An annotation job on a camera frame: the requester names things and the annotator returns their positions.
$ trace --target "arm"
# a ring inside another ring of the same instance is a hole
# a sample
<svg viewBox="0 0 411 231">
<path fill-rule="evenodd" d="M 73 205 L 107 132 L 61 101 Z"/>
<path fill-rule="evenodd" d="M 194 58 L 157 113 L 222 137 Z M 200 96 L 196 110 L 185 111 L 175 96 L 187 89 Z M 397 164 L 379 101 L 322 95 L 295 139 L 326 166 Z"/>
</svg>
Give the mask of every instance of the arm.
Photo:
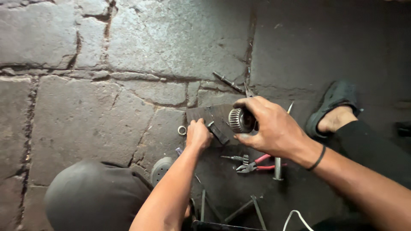
<svg viewBox="0 0 411 231">
<path fill-rule="evenodd" d="M 151 192 L 137 213 L 130 231 L 181 229 L 194 169 L 200 154 L 211 140 L 212 134 L 203 119 L 191 121 L 187 128 L 186 148 Z"/>
<path fill-rule="evenodd" d="M 260 126 L 255 136 L 236 134 L 241 143 L 305 168 L 317 161 L 322 145 L 310 139 L 281 106 L 262 97 L 240 99 L 235 106 L 247 107 Z M 353 201 L 376 228 L 411 230 L 407 188 L 328 148 L 313 172 Z"/>
</svg>

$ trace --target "white cable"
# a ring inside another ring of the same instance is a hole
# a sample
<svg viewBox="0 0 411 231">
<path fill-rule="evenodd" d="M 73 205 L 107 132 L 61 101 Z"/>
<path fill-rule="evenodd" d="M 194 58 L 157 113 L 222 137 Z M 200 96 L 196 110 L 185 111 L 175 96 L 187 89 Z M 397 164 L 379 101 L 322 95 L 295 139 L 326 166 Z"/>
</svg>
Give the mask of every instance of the white cable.
<svg viewBox="0 0 411 231">
<path fill-rule="evenodd" d="M 290 220 L 291 215 L 293 214 L 293 212 L 298 213 L 298 216 L 300 217 L 301 221 L 304 223 L 305 227 L 307 227 L 307 229 L 309 231 L 314 231 L 310 226 L 308 226 L 308 224 L 305 222 L 304 218 L 301 216 L 300 212 L 298 212 L 297 210 L 293 210 L 293 211 L 290 212 L 290 215 L 288 215 L 288 218 L 285 221 L 283 231 L 285 231 L 285 229 L 287 228 L 288 221 Z"/>
</svg>

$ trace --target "person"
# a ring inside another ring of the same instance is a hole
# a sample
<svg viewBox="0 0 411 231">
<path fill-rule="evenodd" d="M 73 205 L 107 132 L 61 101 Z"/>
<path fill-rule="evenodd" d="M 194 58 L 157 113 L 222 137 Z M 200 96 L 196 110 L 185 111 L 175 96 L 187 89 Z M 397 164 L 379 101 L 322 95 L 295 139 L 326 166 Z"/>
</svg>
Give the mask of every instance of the person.
<svg viewBox="0 0 411 231">
<path fill-rule="evenodd" d="M 312 171 L 352 201 L 374 228 L 411 230 L 411 157 L 357 119 L 353 94 L 352 85 L 335 82 L 306 126 L 310 136 L 334 134 L 346 156 L 311 139 L 281 106 L 260 96 L 234 104 L 247 108 L 259 123 L 257 135 L 235 138 Z M 154 188 L 131 169 L 107 162 L 85 160 L 65 169 L 44 199 L 52 227 L 55 231 L 180 230 L 188 216 L 194 169 L 211 139 L 203 119 L 191 121 L 186 148 L 169 168 L 162 167 L 164 176 Z M 160 175 L 152 175 L 153 183 Z"/>
</svg>

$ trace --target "metal gear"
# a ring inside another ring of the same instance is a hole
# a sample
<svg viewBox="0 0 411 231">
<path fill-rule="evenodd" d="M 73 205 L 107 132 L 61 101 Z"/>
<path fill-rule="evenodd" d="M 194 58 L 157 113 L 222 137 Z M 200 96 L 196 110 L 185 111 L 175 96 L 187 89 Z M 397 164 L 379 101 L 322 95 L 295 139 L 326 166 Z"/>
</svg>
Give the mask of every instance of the metal gear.
<svg viewBox="0 0 411 231">
<path fill-rule="evenodd" d="M 229 125 L 235 133 L 250 133 L 255 124 L 255 117 L 247 109 L 237 108 L 229 113 Z"/>
</svg>

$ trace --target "black sandal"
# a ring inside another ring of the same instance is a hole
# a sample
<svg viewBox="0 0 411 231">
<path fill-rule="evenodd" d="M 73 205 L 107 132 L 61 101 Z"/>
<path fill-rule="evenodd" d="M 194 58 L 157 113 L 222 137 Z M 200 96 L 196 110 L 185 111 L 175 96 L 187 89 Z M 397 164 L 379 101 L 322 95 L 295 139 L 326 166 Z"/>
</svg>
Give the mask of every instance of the black sandal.
<svg viewBox="0 0 411 231">
<path fill-rule="evenodd" d="M 356 87 L 346 81 L 335 81 L 331 84 L 324 95 L 324 102 L 320 109 L 312 114 L 305 126 L 305 132 L 312 138 L 327 138 L 327 134 L 321 133 L 317 129 L 320 120 L 331 110 L 339 106 L 350 106 L 353 114 L 358 116 L 360 110 L 357 108 L 357 99 L 355 96 Z"/>
</svg>

